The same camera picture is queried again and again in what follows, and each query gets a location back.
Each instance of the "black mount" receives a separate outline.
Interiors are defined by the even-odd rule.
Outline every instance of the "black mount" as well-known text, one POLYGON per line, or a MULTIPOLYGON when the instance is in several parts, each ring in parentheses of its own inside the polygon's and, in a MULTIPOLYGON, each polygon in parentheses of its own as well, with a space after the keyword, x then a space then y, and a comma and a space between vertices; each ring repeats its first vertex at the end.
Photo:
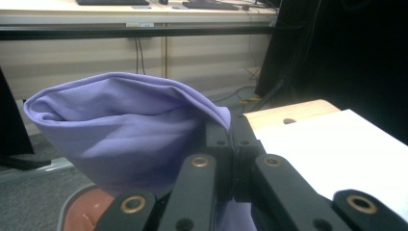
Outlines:
POLYGON ((369 194, 354 190, 325 199, 284 158, 267 154, 245 117, 231 135, 213 122, 198 154, 183 163, 172 190, 135 190, 118 196, 96 231, 215 228, 217 204, 252 203, 258 230, 408 230, 407 222, 369 194))

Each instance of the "lavender fabric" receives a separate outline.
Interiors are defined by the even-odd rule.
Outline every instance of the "lavender fabric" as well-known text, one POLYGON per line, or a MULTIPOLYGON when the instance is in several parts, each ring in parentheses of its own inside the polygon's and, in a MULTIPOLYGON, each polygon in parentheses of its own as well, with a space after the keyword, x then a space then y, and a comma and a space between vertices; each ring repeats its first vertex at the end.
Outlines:
MULTIPOLYGON (((198 126, 213 119, 228 130, 231 119, 227 108, 186 85, 122 72, 42 90, 24 111, 73 165, 113 196, 134 188, 166 189, 191 154, 198 126)), ((248 205, 231 202, 225 211, 219 230, 253 230, 247 229, 253 227, 248 205), (240 219, 227 221, 231 215, 240 219)))

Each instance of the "black cable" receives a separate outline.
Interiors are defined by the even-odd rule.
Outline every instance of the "black cable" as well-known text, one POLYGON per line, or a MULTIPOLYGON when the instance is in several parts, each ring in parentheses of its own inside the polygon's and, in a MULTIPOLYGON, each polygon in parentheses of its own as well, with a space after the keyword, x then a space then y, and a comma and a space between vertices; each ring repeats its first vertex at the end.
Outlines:
POLYGON ((140 49, 140 56, 141 56, 141 68, 143 70, 143 75, 145 75, 146 71, 144 70, 144 58, 143 58, 143 50, 141 49, 140 38, 138 38, 138 42, 139 42, 139 49, 140 49))
POLYGON ((136 46, 136 73, 139 74, 139 48, 138 48, 138 40, 135 38, 135 46, 136 46))
POLYGON ((253 86, 245 86, 245 87, 242 87, 242 88, 239 88, 239 89, 235 90, 234 93, 232 93, 232 94, 230 94, 230 95, 228 95, 228 96, 226 96, 224 98, 220 98, 218 100, 212 100, 212 102, 216 103, 216 102, 219 102, 219 101, 226 100, 226 99, 229 99, 231 97, 237 96, 240 99, 240 102, 242 104, 241 114, 243 114, 243 112, 245 111, 245 104, 244 104, 244 102, 243 102, 243 100, 242 100, 242 98, 240 96, 240 91, 244 90, 244 89, 254 89, 254 88, 255 87, 253 87, 253 86))

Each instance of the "keyboard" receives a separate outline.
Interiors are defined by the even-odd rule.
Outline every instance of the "keyboard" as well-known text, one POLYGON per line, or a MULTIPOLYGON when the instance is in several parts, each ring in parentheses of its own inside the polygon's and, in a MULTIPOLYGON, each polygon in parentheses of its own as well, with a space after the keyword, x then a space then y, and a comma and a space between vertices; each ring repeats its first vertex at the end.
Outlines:
POLYGON ((237 11, 238 7, 226 3, 216 2, 183 2, 183 6, 189 9, 237 11))
POLYGON ((146 0, 76 0, 81 6, 147 6, 146 0))

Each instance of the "white paper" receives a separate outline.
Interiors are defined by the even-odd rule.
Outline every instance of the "white paper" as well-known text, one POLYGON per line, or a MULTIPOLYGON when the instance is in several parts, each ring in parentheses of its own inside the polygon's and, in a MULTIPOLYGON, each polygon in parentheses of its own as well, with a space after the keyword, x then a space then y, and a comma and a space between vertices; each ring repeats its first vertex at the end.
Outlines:
POLYGON ((267 153, 286 158, 319 194, 362 191, 408 221, 408 146, 354 112, 254 132, 267 153))

